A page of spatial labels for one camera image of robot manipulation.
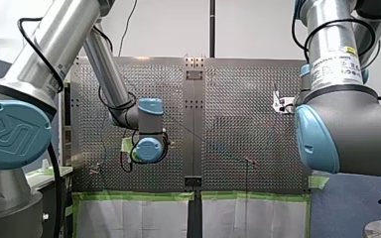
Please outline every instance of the white plastic sheet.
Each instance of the white plastic sheet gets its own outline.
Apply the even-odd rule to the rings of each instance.
[[[295,196],[236,193],[203,199],[203,237],[309,237],[309,200]]]
[[[76,210],[76,237],[187,238],[188,199],[130,198],[115,195],[81,201]]]

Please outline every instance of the warning label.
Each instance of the warning label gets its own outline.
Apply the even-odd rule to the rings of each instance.
[[[361,66],[353,53],[331,53],[313,63],[312,87],[327,83],[362,83]]]

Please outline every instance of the white wall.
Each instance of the white wall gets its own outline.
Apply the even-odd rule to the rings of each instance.
[[[0,0],[0,60],[12,62],[23,46],[16,21],[42,16],[52,0]],[[217,0],[216,56],[238,59],[303,59],[293,43],[294,0]],[[134,0],[117,0],[103,19],[117,55]],[[300,41],[306,28],[297,28]],[[208,56],[209,0],[138,0],[122,56]],[[370,67],[369,86],[381,94],[381,54]]]

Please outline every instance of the blue joint cap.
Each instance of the blue joint cap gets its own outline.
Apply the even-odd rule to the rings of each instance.
[[[320,116],[309,105],[302,105],[297,108],[296,117],[297,139],[303,164],[312,170],[338,173],[338,152]]]
[[[361,75],[363,76],[363,84],[366,84],[369,81],[369,68],[361,71]]]
[[[153,115],[163,115],[163,101],[160,98],[141,98],[138,108]]]
[[[0,101],[0,170],[25,166],[41,156],[52,138],[48,116],[23,101]]]
[[[138,142],[136,152],[140,162],[150,164],[162,156],[163,146],[157,139],[143,138]]]
[[[309,73],[311,73],[311,66],[308,63],[306,63],[300,68],[300,77],[304,77]]]

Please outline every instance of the metal pegboard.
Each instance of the metal pegboard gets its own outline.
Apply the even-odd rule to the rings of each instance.
[[[74,190],[184,190],[181,126],[184,60],[136,58],[116,60],[128,89],[138,98],[163,99],[165,110],[163,126],[174,144],[160,163],[135,165],[130,174],[122,171],[121,141],[124,136],[131,133],[111,125],[107,110],[98,99],[98,82],[93,70],[87,59],[79,59],[72,67],[71,74]]]
[[[299,90],[299,60],[207,59],[204,190],[303,193],[308,172],[297,149],[293,115],[272,108],[274,83],[281,96]]]
[[[164,127],[174,142],[161,163],[135,166],[131,174],[119,164],[121,138],[130,134],[110,125],[89,62],[77,61],[71,74],[75,190],[182,191],[191,175],[202,176],[203,190],[307,192],[309,174],[300,162],[293,116],[272,108],[274,82],[281,96],[297,94],[302,62],[199,60],[194,68],[182,58],[117,59],[132,92],[162,97]],[[202,79],[186,80],[190,69]]]

